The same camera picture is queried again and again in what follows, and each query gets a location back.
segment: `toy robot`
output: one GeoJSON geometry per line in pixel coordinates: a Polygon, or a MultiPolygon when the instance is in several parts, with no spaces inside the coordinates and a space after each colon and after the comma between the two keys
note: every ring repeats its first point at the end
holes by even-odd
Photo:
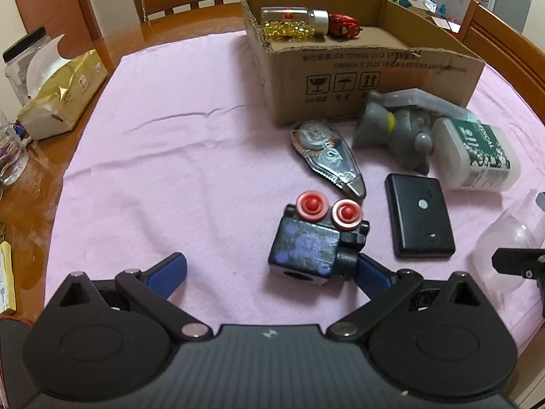
{"type": "Polygon", "coordinates": [[[369,93],[352,147],[386,146],[404,169],[427,175],[433,151],[430,118],[410,108],[392,113],[381,104],[381,99],[378,92],[369,93]]]}
{"type": "Polygon", "coordinates": [[[358,20],[355,18],[340,13],[329,14],[329,35],[350,39],[358,36],[360,30],[358,20]]]}

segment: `gold packaging bag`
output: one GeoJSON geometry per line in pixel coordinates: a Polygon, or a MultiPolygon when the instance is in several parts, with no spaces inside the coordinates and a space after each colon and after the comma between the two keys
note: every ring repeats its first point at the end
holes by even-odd
{"type": "Polygon", "coordinates": [[[2,241],[0,243],[0,315],[11,315],[16,310],[12,247],[7,241],[2,241]]]}
{"type": "Polygon", "coordinates": [[[56,71],[17,119],[36,140],[70,131],[107,76],[99,54],[90,50],[56,71]]]}

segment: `glass bottle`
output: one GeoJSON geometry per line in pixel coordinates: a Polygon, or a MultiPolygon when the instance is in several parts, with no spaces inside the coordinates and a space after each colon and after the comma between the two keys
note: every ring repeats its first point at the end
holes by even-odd
{"type": "Polygon", "coordinates": [[[329,15],[327,11],[305,7],[263,7],[261,26],[269,39],[304,40],[313,35],[327,35],[329,15]]]}

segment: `umbrella symbol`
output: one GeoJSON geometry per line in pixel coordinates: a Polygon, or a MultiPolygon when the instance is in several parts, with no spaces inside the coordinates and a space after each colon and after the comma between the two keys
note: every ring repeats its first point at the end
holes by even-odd
{"type": "Polygon", "coordinates": [[[351,82],[352,82],[352,77],[341,78],[340,80],[337,81],[337,83],[342,83],[341,90],[344,90],[344,88],[346,87],[346,84],[351,82]]]}
{"type": "Polygon", "coordinates": [[[310,83],[313,86],[316,86],[316,88],[312,92],[320,91],[320,86],[322,86],[327,80],[328,80],[328,77],[312,77],[312,78],[309,78],[310,83]]]}

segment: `green label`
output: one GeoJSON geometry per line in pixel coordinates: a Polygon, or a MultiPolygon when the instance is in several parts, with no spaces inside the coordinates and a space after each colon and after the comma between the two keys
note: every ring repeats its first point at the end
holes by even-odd
{"type": "Polygon", "coordinates": [[[511,169],[511,163],[489,125],[451,121],[464,143],[472,166],[511,169]]]}

